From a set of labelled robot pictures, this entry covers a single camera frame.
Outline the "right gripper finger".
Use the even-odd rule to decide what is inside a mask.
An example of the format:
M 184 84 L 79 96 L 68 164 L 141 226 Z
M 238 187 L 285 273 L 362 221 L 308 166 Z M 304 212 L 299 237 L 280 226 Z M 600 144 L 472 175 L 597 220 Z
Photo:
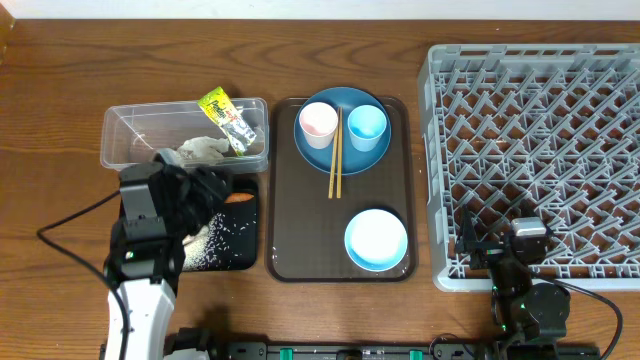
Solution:
M 529 193 L 522 193 L 510 200 L 503 208 L 497 209 L 498 218 L 487 226 L 489 233 L 505 233 L 511 228 L 511 221 L 517 218 L 537 217 L 536 204 Z
M 471 253 L 478 243 L 471 212 L 464 205 L 461 212 L 460 234 L 455 242 L 456 253 Z

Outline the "orange carrot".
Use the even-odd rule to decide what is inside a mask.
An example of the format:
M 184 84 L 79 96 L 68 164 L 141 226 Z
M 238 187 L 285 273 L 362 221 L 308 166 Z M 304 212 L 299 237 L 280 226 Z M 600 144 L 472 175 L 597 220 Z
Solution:
M 244 203 L 252 200 L 254 197 L 255 195 L 252 193 L 234 192 L 227 197 L 227 199 L 225 200 L 225 203 L 226 204 Z

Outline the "white tissue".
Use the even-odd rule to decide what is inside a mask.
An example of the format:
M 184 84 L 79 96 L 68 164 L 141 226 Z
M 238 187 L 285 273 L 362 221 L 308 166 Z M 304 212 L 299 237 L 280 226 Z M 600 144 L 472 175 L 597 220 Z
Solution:
M 177 152 L 184 160 L 207 161 L 217 163 L 224 159 L 229 150 L 229 141 L 208 136 L 196 137 L 185 141 Z

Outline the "white rice pile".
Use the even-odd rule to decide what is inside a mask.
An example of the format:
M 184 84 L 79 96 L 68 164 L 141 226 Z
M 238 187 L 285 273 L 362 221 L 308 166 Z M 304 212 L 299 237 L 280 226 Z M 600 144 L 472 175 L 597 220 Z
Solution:
M 184 272 L 249 269 L 257 258 L 257 216 L 220 212 L 183 245 Z

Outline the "light blue bowl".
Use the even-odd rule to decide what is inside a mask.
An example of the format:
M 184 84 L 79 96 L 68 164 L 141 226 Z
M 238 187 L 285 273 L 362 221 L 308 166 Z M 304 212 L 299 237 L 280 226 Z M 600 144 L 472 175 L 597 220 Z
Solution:
M 368 209 L 355 215 L 344 232 L 348 257 L 369 272 L 394 268 L 408 251 L 408 233 L 402 221 L 383 209 Z

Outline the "yellow green snack wrapper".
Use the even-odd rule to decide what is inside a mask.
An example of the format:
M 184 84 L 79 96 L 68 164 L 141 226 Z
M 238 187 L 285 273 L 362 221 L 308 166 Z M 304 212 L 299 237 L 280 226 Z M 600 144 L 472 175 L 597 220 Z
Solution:
M 238 156 L 243 156 L 257 135 L 233 105 L 222 87 L 217 87 L 197 101 L 200 109 L 227 137 Z

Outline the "wooden chopstick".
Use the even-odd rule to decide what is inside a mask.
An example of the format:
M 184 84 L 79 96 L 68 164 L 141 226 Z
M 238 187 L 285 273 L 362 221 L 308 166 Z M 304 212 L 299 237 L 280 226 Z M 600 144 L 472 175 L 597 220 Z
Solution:
M 339 107 L 339 128 L 338 128 L 338 148 L 337 148 L 337 189 L 336 196 L 342 197 L 342 163 L 343 163 L 343 108 Z
M 340 120 L 338 121 L 338 127 L 334 133 L 333 139 L 333 149 L 332 149 L 332 157 L 331 157 L 331 168 L 330 168 L 330 179 L 329 179 L 329 193 L 328 198 L 332 199 L 334 194 L 334 182 L 335 182 L 335 174 L 336 174 L 336 164 L 337 164 L 337 152 L 338 152 L 338 140 L 340 137 Z

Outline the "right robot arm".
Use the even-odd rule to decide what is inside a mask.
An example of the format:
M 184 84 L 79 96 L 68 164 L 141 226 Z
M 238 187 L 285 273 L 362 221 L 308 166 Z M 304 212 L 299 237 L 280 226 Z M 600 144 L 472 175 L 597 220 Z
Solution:
M 478 357 L 558 359 L 556 343 L 567 334 L 570 294 L 553 283 L 534 283 L 529 269 L 546 256 L 551 229 L 528 206 L 497 241 L 479 239 L 467 207 L 460 220 L 455 251 L 470 257 L 471 269 L 488 271 L 492 315 L 503 330 Z

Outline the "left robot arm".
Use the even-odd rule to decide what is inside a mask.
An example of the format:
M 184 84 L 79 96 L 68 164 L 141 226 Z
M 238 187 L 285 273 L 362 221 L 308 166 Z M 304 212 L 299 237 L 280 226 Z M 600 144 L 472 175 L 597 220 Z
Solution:
M 160 162 L 119 173 L 119 218 L 104 276 L 110 289 L 106 359 L 161 359 L 183 270 L 183 240 L 197 234 L 231 194 L 208 168 Z

